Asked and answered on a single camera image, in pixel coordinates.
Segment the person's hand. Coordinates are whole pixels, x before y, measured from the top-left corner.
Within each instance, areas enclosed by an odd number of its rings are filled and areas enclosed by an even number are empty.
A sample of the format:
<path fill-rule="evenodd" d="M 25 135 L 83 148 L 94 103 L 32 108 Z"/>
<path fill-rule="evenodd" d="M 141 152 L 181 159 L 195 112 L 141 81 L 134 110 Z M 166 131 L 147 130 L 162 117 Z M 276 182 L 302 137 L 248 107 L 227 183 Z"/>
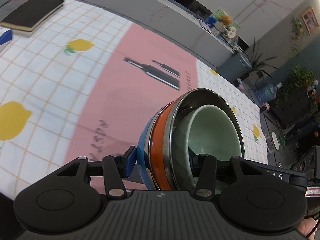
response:
<path fill-rule="evenodd" d="M 298 231 L 307 239 L 314 240 L 318 226 L 318 220 L 307 218 L 302 220 L 300 226 L 298 227 Z"/>

